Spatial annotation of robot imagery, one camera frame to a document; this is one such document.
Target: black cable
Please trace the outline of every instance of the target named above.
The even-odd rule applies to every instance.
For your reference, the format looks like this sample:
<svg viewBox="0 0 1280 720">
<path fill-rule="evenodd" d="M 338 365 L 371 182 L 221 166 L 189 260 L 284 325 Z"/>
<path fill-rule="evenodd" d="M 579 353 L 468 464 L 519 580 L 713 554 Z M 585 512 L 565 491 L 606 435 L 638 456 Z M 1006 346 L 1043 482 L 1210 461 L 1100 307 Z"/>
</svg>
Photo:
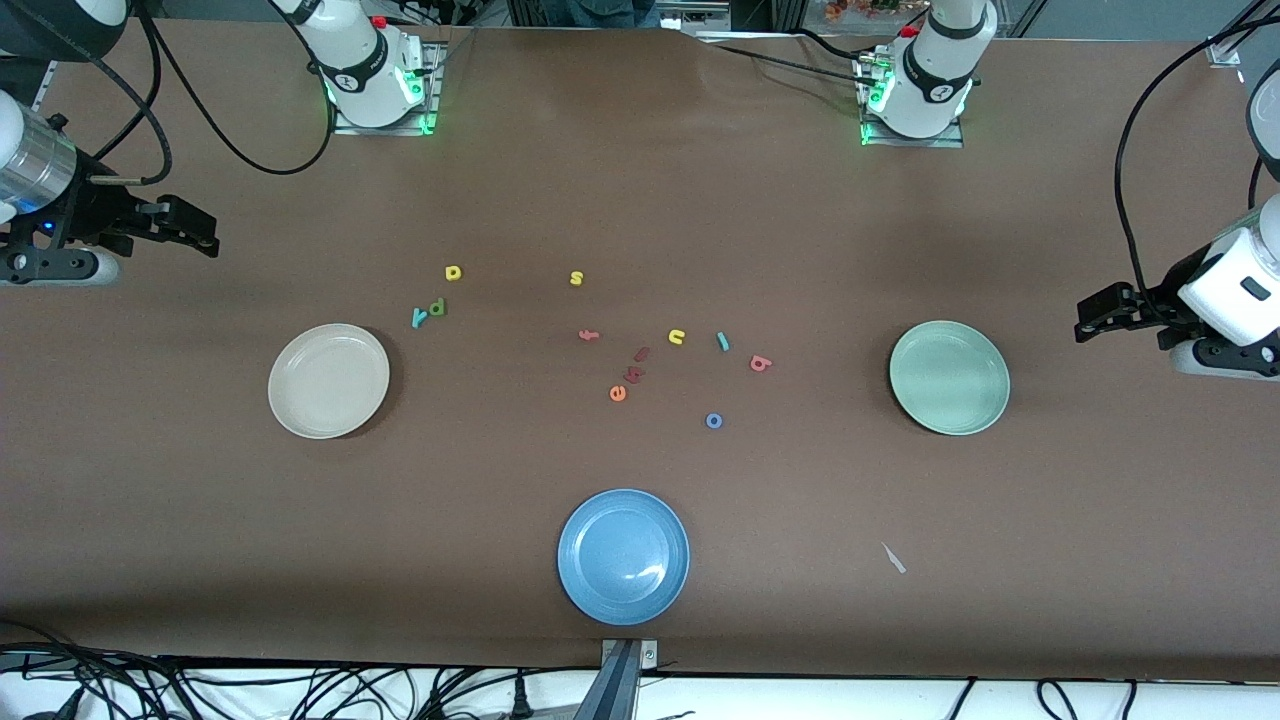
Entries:
<svg viewBox="0 0 1280 720">
<path fill-rule="evenodd" d="M 525 692 L 525 671 L 516 670 L 516 694 L 511 701 L 511 720 L 527 720 L 534 716 L 534 708 L 529 705 L 529 693 Z"/>
<path fill-rule="evenodd" d="M 333 720 L 338 715 L 338 712 L 342 712 L 342 710 L 344 710 L 347 707 L 351 707 L 353 705 L 358 705 L 361 702 L 380 702 L 384 708 L 390 710 L 390 703 L 387 702 L 387 697 L 383 696 L 383 693 L 378 692 L 378 689 L 374 688 L 374 685 L 376 685 L 378 683 L 385 680 L 387 678 L 389 678 L 389 676 L 392 676 L 392 675 L 394 675 L 394 674 L 397 674 L 399 671 L 401 671 L 401 669 L 396 667 L 393 670 L 388 670 L 387 673 L 384 673 L 384 674 L 374 678 L 372 680 L 365 680 L 364 678 L 361 678 L 357 674 L 356 675 L 356 682 L 357 682 L 356 683 L 356 691 L 352 692 L 349 696 L 347 696 L 347 700 L 342 701 L 337 707 L 334 707 L 329 712 L 325 712 L 324 714 L 324 719 L 325 720 Z M 376 698 L 376 700 L 374 700 L 374 698 L 365 698 L 365 700 L 358 700 L 357 701 L 356 698 L 360 697 L 360 694 L 365 693 L 365 692 L 367 692 L 369 694 L 374 696 L 374 698 Z"/>
<path fill-rule="evenodd" d="M 342 670 L 332 670 L 329 674 L 330 675 L 337 675 L 338 673 L 342 673 Z M 302 683 L 305 680 L 315 682 L 316 674 L 312 673 L 310 675 L 298 675 L 298 676 L 294 676 L 294 678 L 271 678 L 271 679 L 262 679 L 262 680 L 216 680 L 216 679 L 212 679 L 212 678 L 192 678 L 191 675 L 187 675 L 186 673 L 183 673 L 183 678 L 182 679 L 183 679 L 184 683 L 188 683 L 188 684 L 189 683 L 197 683 L 197 684 L 201 684 L 201 685 L 215 685 L 215 687 L 238 688 L 238 687 L 288 685 L 288 684 L 292 684 L 292 683 Z"/>
<path fill-rule="evenodd" d="M 964 689 L 960 691 L 960 696 L 956 697 L 956 703 L 951 706 L 951 714 L 947 715 L 947 720 L 956 720 L 960 716 L 960 708 L 964 707 L 964 701 L 969 698 L 969 691 L 978 684 L 978 678 L 969 675 L 969 682 L 965 683 Z"/>
<path fill-rule="evenodd" d="M 1048 707 L 1048 701 L 1044 700 L 1046 687 L 1051 687 L 1057 691 L 1057 696 L 1062 698 L 1062 705 L 1066 706 L 1066 712 L 1071 716 L 1071 720 L 1079 720 L 1079 717 L 1075 716 L 1075 707 L 1071 705 L 1070 698 L 1066 697 L 1066 691 L 1062 689 L 1062 685 L 1057 684 L 1057 680 L 1046 679 L 1036 683 L 1036 700 L 1041 702 L 1041 707 L 1044 708 L 1044 712 L 1053 720 L 1064 720 L 1061 715 L 1053 712 Z"/>
<path fill-rule="evenodd" d="M 146 3 L 138 3 L 137 4 L 138 17 L 141 18 L 142 14 L 146 12 L 147 12 Z M 151 33 L 143 32 L 142 35 L 147 37 L 147 49 L 151 51 L 151 87 L 147 90 L 147 96 L 143 99 L 143 102 L 147 104 L 147 108 L 151 108 L 152 105 L 155 105 L 156 96 L 160 95 L 160 46 L 156 45 L 156 38 L 152 37 Z M 129 122 L 125 123 L 123 128 L 120 128 L 120 132 L 115 133 L 115 137 L 106 141 L 106 145 L 104 145 L 97 152 L 95 152 L 92 158 L 95 160 L 101 160 L 102 158 L 106 158 L 106 155 L 113 150 L 115 150 L 115 147 L 120 145 L 120 142 L 123 142 L 125 137 L 129 137 L 129 135 L 134 131 L 134 128 L 138 127 L 138 123 L 141 123 L 145 118 L 146 115 L 142 113 L 141 109 L 133 113 L 133 117 L 129 118 Z"/>
<path fill-rule="evenodd" d="M 1129 685 L 1129 697 L 1124 701 L 1124 710 L 1120 711 L 1120 720 L 1129 720 L 1129 711 L 1133 710 L 1133 701 L 1138 700 L 1138 680 L 1125 680 Z"/>
<path fill-rule="evenodd" d="M 78 42 L 63 35 L 63 32 L 59 31 L 44 15 L 32 10 L 31 6 L 27 5 L 27 0 L 10 0 L 9 4 L 17 8 L 18 12 L 26 15 L 28 19 L 35 20 L 42 28 L 49 31 L 49 33 L 56 37 L 60 42 L 74 50 L 77 55 L 92 63 L 92 65 L 99 70 L 101 70 L 102 74 L 111 78 L 111 82 L 114 82 L 116 87 L 124 91 L 124 94 L 129 96 L 129 100 L 133 100 L 133 104 L 138 106 L 138 111 L 142 113 L 142 115 L 147 119 L 147 123 L 151 124 L 151 129 L 156 135 L 156 142 L 160 143 L 160 155 L 163 159 L 160 165 L 160 172 L 157 172 L 154 176 L 137 179 L 114 178 L 114 181 L 108 181 L 108 182 L 113 184 L 155 184 L 163 181 L 164 178 L 169 177 L 169 172 L 173 169 L 173 150 L 169 147 L 169 138 L 165 136 L 164 128 L 160 127 L 160 120 L 156 119 L 155 113 L 151 111 L 151 106 L 147 102 L 145 102 L 142 97 L 138 96 L 137 91 L 133 90 L 133 87 L 128 82 L 125 82 L 125 79 L 122 78 L 119 73 L 113 70 L 110 65 L 104 63 L 101 58 L 97 58 L 88 50 L 81 47 Z M 105 179 L 105 177 L 95 177 L 93 179 L 101 182 Z"/>
<path fill-rule="evenodd" d="M 1138 101 L 1134 102 L 1133 105 L 1133 110 L 1129 111 L 1129 119 L 1125 120 L 1124 131 L 1121 131 L 1120 133 L 1120 143 L 1119 146 L 1116 146 L 1116 163 L 1115 163 L 1116 213 L 1120 215 L 1120 228 L 1121 231 L 1124 231 L 1125 242 L 1129 247 L 1129 263 L 1130 265 L 1133 265 L 1134 284 L 1138 286 L 1138 293 L 1142 296 L 1143 302 L 1147 305 L 1151 313 L 1166 325 L 1174 327 L 1174 323 L 1171 323 L 1169 318 L 1166 318 L 1165 314 L 1158 307 L 1156 307 L 1156 304 L 1152 302 L 1151 300 L 1151 291 L 1147 288 L 1147 281 L 1146 278 L 1143 278 L 1142 274 L 1142 260 L 1138 258 L 1138 241 L 1133 234 L 1133 225 L 1129 223 L 1129 211 L 1125 209 L 1124 205 L 1124 188 L 1123 188 L 1124 151 L 1125 147 L 1128 147 L 1129 145 L 1129 136 L 1130 133 L 1133 133 L 1134 122 L 1138 119 L 1138 113 L 1142 111 L 1142 108 L 1147 104 L 1147 100 L 1156 91 L 1156 88 L 1160 87 L 1160 83 L 1164 82 L 1165 78 L 1167 78 L 1170 74 L 1172 74 L 1174 70 L 1180 68 L 1183 63 L 1199 55 L 1210 45 L 1220 42 L 1238 32 L 1245 32 L 1249 29 L 1267 27 L 1276 23 L 1280 23 L 1280 18 L 1263 18 L 1260 20 L 1240 23 L 1235 27 L 1224 29 L 1222 32 L 1215 35 L 1213 37 L 1210 37 L 1208 40 L 1196 44 L 1194 47 L 1183 53 L 1176 60 L 1170 63 L 1169 67 L 1161 70 L 1160 74 L 1156 76 L 1156 79 L 1151 81 L 1151 85 L 1148 85 L 1147 88 L 1142 91 L 1142 95 L 1138 96 Z"/>
<path fill-rule="evenodd" d="M 599 670 L 599 667 L 591 667 L 591 666 L 535 667 L 532 670 L 521 670 L 520 673 L 524 676 L 527 678 L 530 675 L 541 675 L 544 673 L 564 673 L 564 671 L 568 671 L 568 670 Z M 463 696 L 471 694 L 471 693 L 474 693 L 474 692 L 476 692 L 476 691 L 479 691 L 481 688 L 488 688 L 490 685 L 495 685 L 498 683 L 509 683 L 509 682 L 512 682 L 515 679 L 516 679 L 516 674 L 511 673 L 511 674 L 502 675 L 502 676 L 498 676 L 498 678 L 490 678 L 490 679 L 488 679 L 488 680 L 485 680 L 483 683 L 476 683 L 476 684 L 474 684 L 474 685 L 471 685 L 471 687 L 468 687 L 466 689 L 461 689 L 461 691 L 456 692 L 453 696 L 443 698 L 438 703 L 438 708 L 443 711 L 445 705 L 448 705 L 451 702 L 454 702 L 454 701 L 462 698 Z M 422 716 L 425 716 L 426 712 L 430 712 L 430 711 L 434 711 L 434 710 L 436 710 L 436 708 L 435 707 L 430 707 L 430 700 L 428 700 L 428 706 L 422 707 Z"/>
<path fill-rule="evenodd" d="M 1249 173 L 1249 210 L 1258 205 L 1258 176 L 1262 174 L 1262 156 L 1253 163 L 1253 172 Z"/>
<path fill-rule="evenodd" d="M 832 70 L 824 70 L 822 68 L 815 68 L 813 65 L 803 65 L 800 63 L 792 63 L 791 60 L 783 60 L 781 58 L 771 58 L 768 55 L 760 55 L 759 53 L 751 53 L 750 50 L 740 50 L 737 47 L 730 47 L 727 45 L 716 45 L 716 47 L 719 47 L 721 50 L 723 50 L 726 53 L 733 53 L 735 55 L 746 55 L 748 58 L 755 58 L 756 60 L 764 60 L 767 63 L 774 63 L 777 65 L 785 65 L 787 68 L 796 68 L 797 70 L 806 70 L 806 72 L 810 72 L 810 73 L 817 73 L 819 76 L 827 76 L 827 77 L 835 77 L 835 78 L 840 78 L 840 79 L 847 79 L 850 82 L 855 82 L 855 83 L 859 83 L 859 85 L 874 85 L 876 83 L 876 81 L 873 81 L 872 78 L 855 77 L 855 76 L 850 76 L 850 74 L 845 74 L 845 73 L 836 73 L 836 72 L 832 72 Z"/>
<path fill-rule="evenodd" d="M 1262 15 L 1262 18 L 1271 18 L 1271 17 L 1275 17 L 1275 14 L 1276 14 L 1277 12 L 1280 12 L 1280 6 L 1276 6 L 1276 8 L 1271 8 L 1270 10 L 1267 10 L 1267 12 L 1266 12 L 1266 14 L 1265 14 L 1265 15 Z M 1240 46 L 1240 44 L 1242 44 L 1242 42 L 1244 42 L 1245 40 L 1248 40 L 1251 35 L 1253 35 L 1254 32 L 1257 32 L 1257 29 L 1258 29 L 1258 28 L 1253 28 L 1253 29 L 1251 29 L 1251 31 L 1245 32 L 1244 35 L 1242 35 L 1240 37 L 1235 38 L 1235 42 L 1233 42 L 1233 44 L 1231 44 L 1231 46 L 1226 49 L 1226 50 L 1228 50 L 1228 53 L 1230 53 L 1231 50 L 1235 50 L 1236 47 L 1239 47 L 1239 46 Z"/>
<path fill-rule="evenodd" d="M 1023 27 L 1021 29 L 1018 31 L 1018 35 L 1015 35 L 1014 37 L 1027 37 L 1027 31 L 1032 28 L 1032 23 L 1039 19 L 1039 14 L 1044 12 L 1046 5 L 1048 5 L 1048 0 L 1039 0 L 1039 5 L 1037 5 L 1034 10 L 1032 10 L 1032 8 L 1027 8 L 1025 10 L 1023 10 L 1023 17 L 1018 18 L 1018 24 Z M 1027 17 L 1028 13 L 1030 13 L 1032 15 L 1030 18 Z"/>
<path fill-rule="evenodd" d="M 302 37 L 302 33 L 298 32 L 298 28 L 293 24 L 293 20 L 291 20 L 289 17 L 283 10 L 276 8 L 275 3 L 268 1 L 268 5 L 270 5 L 271 9 L 274 9 L 275 13 L 284 19 L 285 24 L 289 26 L 289 29 L 293 31 L 293 35 L 298 38 L 298 42 L 302 44 L 302 49 L 307 51 L 307 58 L 311 59 L 312 67 L 319 68 L 320 60 L 316 59 L 315 53 L 311 51 L 311 46 L 307 45 L 307 41 Z M 334 124 L 337 123 L 337 115 L 334 113 L 332 104 L 329 102 L 329 91 L 328 86 L 325 86 L 324 73 L 319 70 L 316 72 L 316 78 L 320 82 L 320 90 L 321 90 L 320 97 L 323 99 L 325 105 L 325 111 L 328 113 L 324 140 L 320 141 L 320 147 L 316 149 L 315 154 L 311 155 L 311 158 L 307 161 L 294 168 L 288 168 L 284 170 L 276 168 L 268 168 L 266 165 L 262 165 L 261 163 L 253 160 L 243 151 L 241 151 L 241 149 L 237 147 L 236 143 L 232 142 L 229 137 L 227 137 L 227 133 L 223 132 L 223 128 L 218 126 L 218 122 L 214 120 L 214 117 L 209 114 L 209 109 L 205 108 L 204 101 L 200 100 L 200 96 L 196 94 L 196 88 L 191 86 L 191 82 L 187 79 L 187 74 L 182 72 L 182 67 L 178 64 L 178 59 L 173 56 L 173 51 L 169 50 L 169 44 L 165 42 L 164 36 L 160 33 L 160 28 L 156 27 L 155 22 L 150 18 L 150 15 L 141 15 L 138 19 L 142 20 L 142 29 L 145 32 L 155 35 L 156 42 L 160 44 L 160 50 L 164 53 L 165 58 L 169 59 L 169 67 L 172 67 L 173 73 L 178 76 L 178 82 L 182 83 L 182 87 L 187 91 L 187 95 L 191 96 L 191 101 L 196 104 L 196 109 L 200 110 L 201 115 L 204 115 L 205 122 L 209 123 L 209 128 L 212 129 L 214 135 L 218 136 L 218 140 L 223 141 L 223 145 L 225 145 L 227 149 L 230 150 L 233 155 L 239 158 L 241 161 L 243 161 L 246 165 L 253 168 L 255 170 L 266 173 L 269 176 L 292 176 L 301 173 L 302 170 L 306 170 L 311 165 L 316 164 L 316 161 L 320 160 L 320 156 L 324 155 L 325 150 L 329 149 L 329 138 L 333 136 Z"/>
<path fill-rule="evenodd" d="M 817 32 L 813 32 L 812 29 L 797 27 L 795 29 L 788 31 L 787 35 L 803 35 L 803 36 L 808 37 L 809 40 L 817 42 L 819 46 L 822 46 L 823 50 L 826 50 L 827 53 L 831 53 L 832 55 L 835 55 L 837 58 L 844 58 L 846 60 L 856 60 L 858 59 L 858 53 L 850 53 L 849 50 L 841 50 L 840 47 L 836 47 L 835 45 L 827 42 L 826 38 L 823 38 Z"/>
</svg>

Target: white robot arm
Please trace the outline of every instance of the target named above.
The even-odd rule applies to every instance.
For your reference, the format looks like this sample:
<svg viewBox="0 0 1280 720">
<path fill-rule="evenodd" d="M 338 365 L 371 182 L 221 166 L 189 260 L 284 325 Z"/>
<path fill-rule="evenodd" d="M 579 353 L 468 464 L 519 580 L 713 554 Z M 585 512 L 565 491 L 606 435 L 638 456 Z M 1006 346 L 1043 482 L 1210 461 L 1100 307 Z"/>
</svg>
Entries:
<svg viewBox="0 0 1280 720">
<path fill-rule="evenodd" d="M 419 79 L 422 41 L 370 19 L 360 0 L 271 3 L 311 46 L 334 105 L 352 126 L 389 126 L 426 100 Z"/>
<path fill-rule="evenodd" d="M 884 49 L 891 72 L 868 110 L 904 137 L 923 140 L 945 131 L 964 111 L 996 20 L 989 0 L 934 0 L 918 35 L 899 36 Z"/>
</svg>

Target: blue plate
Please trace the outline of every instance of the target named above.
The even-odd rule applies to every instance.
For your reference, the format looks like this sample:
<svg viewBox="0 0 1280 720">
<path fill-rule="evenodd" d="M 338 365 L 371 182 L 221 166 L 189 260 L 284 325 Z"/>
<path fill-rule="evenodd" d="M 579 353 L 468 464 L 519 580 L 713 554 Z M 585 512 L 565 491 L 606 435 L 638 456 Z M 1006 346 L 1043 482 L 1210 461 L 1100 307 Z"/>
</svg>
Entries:
<svg viewBox="0 0 1280 720">
<path fill-rule="evenodd" d="M 611 489 L 570 515 L 556 560 L 579 610 L 609 625 L 639 625 L 662 615 L 685 587 L 689 536 L 666 502 Z"/>
</svg>

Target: power cable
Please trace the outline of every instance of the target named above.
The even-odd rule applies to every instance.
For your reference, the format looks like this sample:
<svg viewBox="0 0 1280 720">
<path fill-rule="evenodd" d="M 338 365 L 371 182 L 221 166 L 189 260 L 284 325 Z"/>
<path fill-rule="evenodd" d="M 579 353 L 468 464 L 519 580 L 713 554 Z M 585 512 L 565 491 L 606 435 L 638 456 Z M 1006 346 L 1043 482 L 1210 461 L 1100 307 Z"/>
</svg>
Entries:
<svg viewBox="0 0 1280 720">
<path fill-rule="evenodd" d="M 218 122 L 214 120 L 214 117 L 209 113 L 209 109 L 205 108 L 205 102 L 200 99 L 200 95 L 196 94 L 196 88 L 191 86 L 191 81 L 187 79 L 187 73 L 182 70 L 182 67 L 178 64 L 178 59 L 174 58 L 173 51 L 169 50 L 169 44 L 165 42 L 164 35 L 160 33 L 160 28 L 155 24 L 155 22 L 151 19 L 150 15 L 146 14 L 140 15 L 140 19 L 142 20 L 143 31 L 155 35 L 156 42 L 160 45 L 160 50 L 164 53 L 165 58 L 169 59 L 169 67 L 172 67 L 174 74 L 178 76 L 178 82 L 182 83 L 182 87 L 187 91 L 187 95 L 191 96 L 191 101 L 196 104 L 196 109 L 200 110 L 200 114 L 205 118 L 205 122 L 209 124 L 209 128 L 214 131 L 214 135 L 218 136 L 218 140 L 220 140 L 223 145 L 225 145 L 227 149 L 232 151 L 233 155 L 239 158 L 241 161 L 253 168 L 255 170 L 266 173 L 269 176 L 293 176 L 306 170 L 311 165 L 315 165 L 316 161 L 319 161 L 320 158 L 324 155 L 325 150 L 329 149 L 329 138 L 333 137 L 333 131 L 337 123 L 337 115 L 333 109 L 333 105 L 329 102 L 329 91 L 328 86 L 325 85 L 324 73 L 319 70 L 320 60 L 316 59 L 315 53 L 311 51 L 311 46 L 307 45 L 306 38 L 302 37 L 302 33 L 298 31 L 297 26 L 294 26 L 293 20 L 289 19 L 289 17 L 283 10 L 276 8 L 275 3 L 271 3 L 269 0 L 268 5 L 270 5 L 271 9 L 275 10 L 278 15 L 280 15 L 280 19 L 283 19 L 284 23 L 289 27 L 289 31 L 292 31 L 294 37 L 298 38 L 298 42 L 302 45 L 302 49 L 306 50 L 307 53 L 307 58 L 310 58 L 311 60 L 311 65 L 316 68 L 316 79 L 320 82 L 320 91 L 321 91 L 320 97 L 324 101 L 325 113 L 328 114 L 328 119 L 325 122 L 325 133 L 324 138 L 320 141 L 320 146 L 316 149 L 316 151 L 311 155 L 310 159 L 307 159 L 300 165 L 287 169 L 269 168 L 246 155 L 239 147 L 236 146 L 234 142 L 232 142 L 232 140 L 227 136 L 227 133 L 223 132 L 223 128 L 218 126 Z"/>
<path fill-rule="evenodd" d="M 101 58 L 97 58 L 96 55 L 82 47 L 78 42 L 76 42 L 74 40 L 64 35 L 60 29 L 58 29 L 58 27 L 54 26 L 54 23 L 49 22 L 47 18 L 35 12 L 31 8 L 31 5 L 27 4 L 27 0 L 9 0 L 9 4 L 13 8 L 15 8 L 19 13 L 22 13 L 24 17 L 27 17 L 27 19 L 35 20 L 40 27 L 45 28 L 50 35 L 56 37 L 59 42 L 74 50 L 77 55 L 84 58 L 84 60 L 91 63 L 95 68 L 101 70 L 102 74 L 109 77 L 111 82 L 114 82 L 116 87 L 124 91 L 124 94 L 129 96 L 129 100 L 132 100 L 133 104 L 138 106 L 138 111 L 142 113 L 142 115 L 147 119 L 147 123 L 151 126 L 151 129 L 156 135 L 156 142 L 160 143 L 160 155 L 161 155 L 160 172 L 157 172 L 154 176 L 141 177 L 141 178 L 124 178 L 119 176 L 93 176 L 90 178 L 90 182 L 96 184 L 143 186 L 143 184 L 155 184 L 163 181 L 164 178 L 169 177 L 169 172 L 173 170 L 173 150 L 169 147 L 169 138 L 165 136 L 164 128 L 160 127 L 160 120 L 156 119 L 155 113 L 151 111 L 151 106 L 141 96 L 138 96 L 138 92 L 133 90 L 133 86 L 131 86 L 124 78 L 122 78 L 119 73 L 113 70 L 110 65 L 102 61 Z"/>
</svg>

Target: metal frame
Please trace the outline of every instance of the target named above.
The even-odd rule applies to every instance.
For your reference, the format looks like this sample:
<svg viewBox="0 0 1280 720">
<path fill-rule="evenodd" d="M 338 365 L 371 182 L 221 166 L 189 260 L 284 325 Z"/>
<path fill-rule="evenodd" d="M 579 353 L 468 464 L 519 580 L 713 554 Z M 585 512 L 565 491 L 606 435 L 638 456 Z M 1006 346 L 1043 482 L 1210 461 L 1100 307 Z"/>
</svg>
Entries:
<svg viewBox="0 0 1280 720">
<path fill-rule="evenodd" d="M 639 639 L 605 641 L 604 664 L 586 691 L 573 720 L 631 720 L 640 694 L 640 670 L 644 662 Z M 654 651 L 653 660 L 657 660 Z"/>
</svg>

